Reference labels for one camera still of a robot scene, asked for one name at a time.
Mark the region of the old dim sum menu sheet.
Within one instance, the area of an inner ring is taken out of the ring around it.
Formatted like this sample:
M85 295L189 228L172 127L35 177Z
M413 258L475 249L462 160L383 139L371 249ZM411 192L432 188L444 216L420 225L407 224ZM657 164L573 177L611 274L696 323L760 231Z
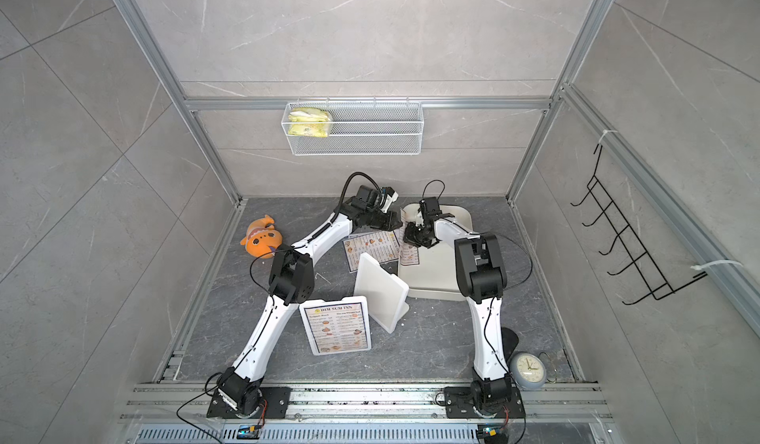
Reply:
M370 255L380 264L393 262L399 259L400 246L395 232L375 231L348 236L344 240L344 252L350 272L355 272L362 254Z

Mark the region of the menu holder with menu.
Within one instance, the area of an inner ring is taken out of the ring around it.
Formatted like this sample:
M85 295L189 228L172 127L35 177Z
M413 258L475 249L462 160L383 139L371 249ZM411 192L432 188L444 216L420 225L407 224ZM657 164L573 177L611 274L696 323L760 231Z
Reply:
M354 295L366 298L369 316L389 334L410 310L409 291L406 282L384 270L371 255L360 255Z

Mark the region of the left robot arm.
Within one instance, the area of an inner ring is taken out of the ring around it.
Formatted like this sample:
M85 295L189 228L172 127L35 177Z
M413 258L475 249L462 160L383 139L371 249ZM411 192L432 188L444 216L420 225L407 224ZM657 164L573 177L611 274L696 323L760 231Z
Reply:
M391 187L376 182L362 186L352 197L340 196L332 215L316 230L275 250L261 318L239 357L217 380L215 394L228 410L239 417L258 411L263 400L259 388L274 347L290 317L314 291L314 266L358 228L397 230L402 225L393 207L397 199Z

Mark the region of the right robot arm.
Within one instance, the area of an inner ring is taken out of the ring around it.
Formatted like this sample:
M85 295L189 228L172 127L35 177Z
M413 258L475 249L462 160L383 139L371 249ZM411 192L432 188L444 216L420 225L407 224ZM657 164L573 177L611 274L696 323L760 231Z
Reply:
M435 197L419 200L417 216L407 223L404 241L431 248L452 247L457 287L469 306L475 355L471 393L481 414L494 414L512 398L500 314L508 275L499 240L493 232L468 230L444 213Z

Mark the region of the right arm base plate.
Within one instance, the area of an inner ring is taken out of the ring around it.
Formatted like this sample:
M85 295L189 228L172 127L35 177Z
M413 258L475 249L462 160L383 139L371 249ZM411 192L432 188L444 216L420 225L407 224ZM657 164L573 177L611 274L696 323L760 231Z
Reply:
M519 388L512 386L506 398L476 398L470 387L445 387L437 402L445 408L449 419L525 418L524 402Z

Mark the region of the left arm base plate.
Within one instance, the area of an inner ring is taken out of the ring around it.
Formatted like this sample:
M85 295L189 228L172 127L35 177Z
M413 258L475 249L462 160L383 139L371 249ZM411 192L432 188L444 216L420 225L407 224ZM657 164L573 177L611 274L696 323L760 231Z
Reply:
M233 410L216 391L206 412L207 418L223 419L254 419L264 414L265 419L285 418L290 402L292 389L288 387L264 387L257 392L256 398L251 398L242 410Z

